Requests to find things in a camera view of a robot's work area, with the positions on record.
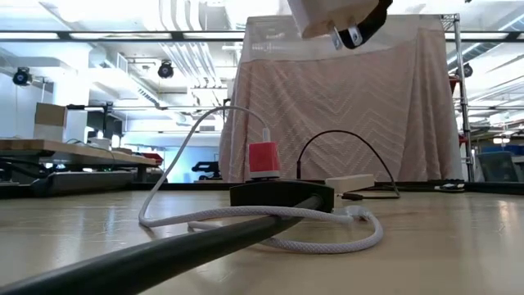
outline pink fabric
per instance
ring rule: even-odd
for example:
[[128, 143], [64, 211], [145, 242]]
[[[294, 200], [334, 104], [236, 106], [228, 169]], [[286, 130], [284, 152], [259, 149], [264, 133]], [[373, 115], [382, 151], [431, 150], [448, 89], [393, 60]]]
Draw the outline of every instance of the pink fabric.
[[[305, 143], [328, 129], [365, 138], [396, 180], [460, 178], [444, 39], [443, 32], [420, 29], [417, 38], [381, 51], [317, 61], [243, 62], [233, 105], [269, 123], [284, 179], [296, 177]], [[229, 113], [220, 143], [225, 181], [248, 179], [247, 145], [262, 139], [262, 129], [243, 112]], [[356, 174], [388, 180], [368, 147], [346, 134], [317, 138], [302, 159], [303, 179]]]

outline cardboard box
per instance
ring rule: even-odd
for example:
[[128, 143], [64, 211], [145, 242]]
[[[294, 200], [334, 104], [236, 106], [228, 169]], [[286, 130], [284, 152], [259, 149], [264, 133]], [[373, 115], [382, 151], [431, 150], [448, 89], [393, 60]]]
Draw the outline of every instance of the cardboard box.
[[63, 142], [66, 136], [67, 108], [48, 103], [36, 104], [34, 114], [35, 139]]

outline ceiling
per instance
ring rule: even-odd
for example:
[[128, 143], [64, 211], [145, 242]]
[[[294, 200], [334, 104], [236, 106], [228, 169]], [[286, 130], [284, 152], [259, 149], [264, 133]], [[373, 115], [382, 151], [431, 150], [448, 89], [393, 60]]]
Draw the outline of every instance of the ceiling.
[[[288, 13], [285, 0], [0, 0], [0, 30], [242, 30], [248, 16]], [[463, 30], [519, 30], [518, 18], [524, 16], [524, 2], [395, 0], [389, 13], [460, 13]], [[508, 26], [515, 20], [517, 23], [513, 27]], [[163, 106], [209, 107], [220, 105], [230, 96], [231, 89], [228, 91], [227, 87], [232, 85], [236, 74], [240, 45], [48, 43], [37, 46], [0, 43], [0, 54], [4, 57], [54, 57], [70, 70], [85, 67], [79, 64], [77, 57], [80, 53], [91, 52], [91, 103], [111, 101], [124, 107], [152, 105], [151, 99], [137, 94], [137, 88], [141, 88]], [[468, 50], [472, 45], [464, 44], [463, 48]], [[453, 61], [454, 45], [447, 44], [447, 48], [448, 60]], [[475, 53], [469, 61], [474, 73], [466, 80], [471, 105], [524, 106], [523, 45], [507, 43], [496, 44], [490, 50], [483, 48], [483, 44], [476, 44], [469, 49], [470, 53]], [[158, 67], [169, 59], [178, 61], [174, 63], [174, 77], [160, 79], [156, 73]], [[122, 61], [127, 65], [125, 71], [122, 71]], [[171, 112], [161, 111], [122, 111], [116, 115], [127, 120], [174, 118]], [[474, 125], [520, 124], [524, 120], [522, 111], [471, 111], [470, 115]]]

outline table surface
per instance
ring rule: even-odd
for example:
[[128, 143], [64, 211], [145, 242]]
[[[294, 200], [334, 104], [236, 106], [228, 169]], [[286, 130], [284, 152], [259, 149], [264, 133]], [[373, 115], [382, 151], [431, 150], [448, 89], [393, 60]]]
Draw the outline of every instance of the table surface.
[[[102, 253], [186, 233], [147, 232], [138, 210], [147, 192], [0, 201], [0, 285]], [[256, 245], [151, 288], [149, 294], [523, 294], [524, 198], [479, 193], [404, 193], [363, 204], [384, 239], [344, 255], [302, 255]], [[226, 207], [228, 192], [159, 192], [151, 217]], [[304, 220], [281, 237], [318, 243], [373, 229]]]
[[42, 139], [2, 139], [0, 154], [4, 156], [34, 155], [36, 152], [49, 151], [56, 154], [48, 160], [51, 162], [68, 161], [75, 164], [143, 164], [157, 166], [156, 161], [145, 157], [132, 156], [122, 152], [109, 152], [98, 148], [58, 143]]

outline wall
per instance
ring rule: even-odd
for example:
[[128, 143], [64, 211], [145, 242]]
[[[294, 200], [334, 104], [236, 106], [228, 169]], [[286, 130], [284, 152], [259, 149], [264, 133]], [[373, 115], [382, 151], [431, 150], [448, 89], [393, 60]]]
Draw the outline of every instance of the wall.
[[[34, 86], [17, 87], [12, 77], [0, 73], [0, 138], [33, 138], [36, 103], [42, 98], [42, 89]], [[44, 93], [44, 102], [52, 94]]]
[[[165, 151], [164, 157], [164, 168], [171, 164], [174, 157], [178, 152], [178, 147], [170, 148]], [[183, 150], [182, 156], [178, 159], [177, 164], [174, 166], [171, 173], [169, 173], [168, 181], [172, 183], [192, 183], [198, 180], [200, 175], [208, 175], [204, 172], [193, 172], [191, 168], [199, 161], [218, 161], [219, 160], [219, 148], [218, 147], [186, 147]]]

